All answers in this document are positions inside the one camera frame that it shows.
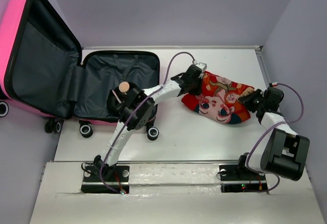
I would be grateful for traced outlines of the red patterned cloth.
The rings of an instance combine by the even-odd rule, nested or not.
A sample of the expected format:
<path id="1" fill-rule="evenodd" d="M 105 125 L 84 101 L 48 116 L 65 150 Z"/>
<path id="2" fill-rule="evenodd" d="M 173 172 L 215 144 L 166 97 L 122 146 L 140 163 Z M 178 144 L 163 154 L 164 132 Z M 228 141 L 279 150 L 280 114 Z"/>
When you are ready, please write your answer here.
<path id="1" fill-rule="evenodd" d="M 200 95 L 185 94 L 181 102 L 190 110 L 219 123 L 235 125 L 251 118 L 249 111 L 238 102 L 238 97 L 252 86 L 225 77 L 204 73 Z"/>

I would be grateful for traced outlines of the round peach makeup puff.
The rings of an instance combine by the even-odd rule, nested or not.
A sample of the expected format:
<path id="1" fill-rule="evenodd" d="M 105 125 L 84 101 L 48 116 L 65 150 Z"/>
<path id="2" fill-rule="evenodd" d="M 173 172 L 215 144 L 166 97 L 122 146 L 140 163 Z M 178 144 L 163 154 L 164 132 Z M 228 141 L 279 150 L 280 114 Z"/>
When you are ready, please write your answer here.
<path id="1" fill-rule="evenodd" d="M 118 86 L 118 89 L 121 93 L 126 93 L 130 89 L 130 84 L 128 82 L 121 82 Z"/>

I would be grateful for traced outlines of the pink hard-shell suitcase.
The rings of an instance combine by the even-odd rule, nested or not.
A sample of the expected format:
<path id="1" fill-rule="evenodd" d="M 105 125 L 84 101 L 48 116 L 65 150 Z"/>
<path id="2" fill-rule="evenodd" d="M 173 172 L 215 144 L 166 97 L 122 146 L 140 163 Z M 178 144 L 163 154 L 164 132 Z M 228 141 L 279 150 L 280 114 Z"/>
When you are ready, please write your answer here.
<path id="1" fill-rule="evenodd" d="M 139 88 L 159 84 L 159 57 L 146 51 L 95 51 L 86 57 L 48 0 L 10 0 L 1 20 L 1 117 L 10 104 L 46 117 L 47 133 L 59 133 L 75 117 L 80 134 L 92 125 L 112 126 L 111 90 L 124 81 Z"/>

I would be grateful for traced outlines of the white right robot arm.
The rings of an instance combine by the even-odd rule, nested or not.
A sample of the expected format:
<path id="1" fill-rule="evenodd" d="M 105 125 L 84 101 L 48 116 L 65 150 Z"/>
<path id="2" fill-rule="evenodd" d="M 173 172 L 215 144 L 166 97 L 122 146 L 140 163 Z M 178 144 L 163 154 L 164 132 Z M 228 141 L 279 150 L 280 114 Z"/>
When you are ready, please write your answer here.
<path id="1" fill-rule="evenodd" d="M 238 99 L 265 128 L 250 152 L 239 157 L 235 173 L 240 179 L 247 179 L 254 172 L 270 173 L 292 181 L 302 177 L 310 140 L 292 130 L 290 122 L 279 112 L 284 99 L 283 91 L 278 88 L 280 85 L 271 83 L 265 91 L 257 89 Z"/>

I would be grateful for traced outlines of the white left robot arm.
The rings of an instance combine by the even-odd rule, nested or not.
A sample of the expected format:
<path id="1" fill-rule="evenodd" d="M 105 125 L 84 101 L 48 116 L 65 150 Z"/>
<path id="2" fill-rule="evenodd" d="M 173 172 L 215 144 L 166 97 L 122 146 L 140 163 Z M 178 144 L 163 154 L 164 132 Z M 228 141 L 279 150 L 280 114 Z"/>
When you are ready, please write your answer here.
<path id="1" fill-rule="evenodd" d="M 178 74 L 162 85 L 149 89 L 130 86 L 119 109 L 119 122 L 105 149 L 94 158 L 95 174 L 101 182 L 109 180 L 119 156 L 134 131 L 146 125 L 153 108 L 159 103 L 187 93 L 199 94 L 206 71 L 205 63 L 192 64 L 185 73 Z"/>

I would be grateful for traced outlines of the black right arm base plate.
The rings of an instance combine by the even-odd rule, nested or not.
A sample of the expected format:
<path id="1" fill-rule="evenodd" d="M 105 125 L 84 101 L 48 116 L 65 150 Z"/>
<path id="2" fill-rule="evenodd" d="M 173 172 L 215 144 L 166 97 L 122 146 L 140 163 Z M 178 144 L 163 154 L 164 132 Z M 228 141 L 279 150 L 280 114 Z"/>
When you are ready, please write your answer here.
<path id="1" fill-rule="evenodd" d="M 219 166 L 216 177 L 221 182 L 222 193 L 258 192 L 268 189 L 266 177 L 236 164 Z"/>

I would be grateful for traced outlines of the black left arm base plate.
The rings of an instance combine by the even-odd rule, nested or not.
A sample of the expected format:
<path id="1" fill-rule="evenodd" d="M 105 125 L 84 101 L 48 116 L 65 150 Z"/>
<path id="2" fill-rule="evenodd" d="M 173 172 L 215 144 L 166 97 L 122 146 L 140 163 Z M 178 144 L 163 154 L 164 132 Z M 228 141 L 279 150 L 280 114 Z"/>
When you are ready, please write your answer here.
<path id="1" fill-rule="evenodd" d="M 81 164 L 83 170 L 83 179 L 81 183 L 81 192 L 94 194 L 121 194 L 129 193 L 129 165 L 118 165 L 109 176 L 104 176 L 103 183 L 100 174 L 96 168 L 87 162 Z"/>

